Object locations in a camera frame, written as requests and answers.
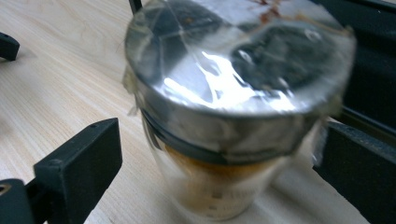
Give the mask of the silver-lidded jar of orange powder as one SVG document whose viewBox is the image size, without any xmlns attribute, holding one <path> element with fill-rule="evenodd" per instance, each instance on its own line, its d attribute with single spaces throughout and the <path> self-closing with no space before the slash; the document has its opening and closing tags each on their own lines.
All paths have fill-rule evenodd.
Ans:
<svg viewBox="0 0 396 224">
<path fill-rule="evenodd" d="M 123 84 L 173 204 L 243 213 L 342 107 L 357 39 L 313 0 L 148 0 Z"/>
</svg>

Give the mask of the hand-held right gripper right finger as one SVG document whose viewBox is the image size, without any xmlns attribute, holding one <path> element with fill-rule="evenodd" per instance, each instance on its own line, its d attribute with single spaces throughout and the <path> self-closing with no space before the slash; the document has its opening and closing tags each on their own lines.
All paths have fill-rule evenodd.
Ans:
<svg viewBox="0 0 396 224">
<path fill-rule="evenodd" d="M 313 169 L 371 224 L 396 224 L 396 147 L 330 122 Z"/>
</svg>

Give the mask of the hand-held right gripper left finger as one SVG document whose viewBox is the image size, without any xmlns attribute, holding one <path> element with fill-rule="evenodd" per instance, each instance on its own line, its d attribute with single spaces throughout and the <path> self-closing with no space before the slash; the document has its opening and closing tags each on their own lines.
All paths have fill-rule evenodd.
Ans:
<svg viewBox="0 0 396 224">
<path fill-rule="evenodd" d="M 35 222 L 83 224 L 121 165 L 119 121 L 87 126 L 34 165 Z"/>
</svg>

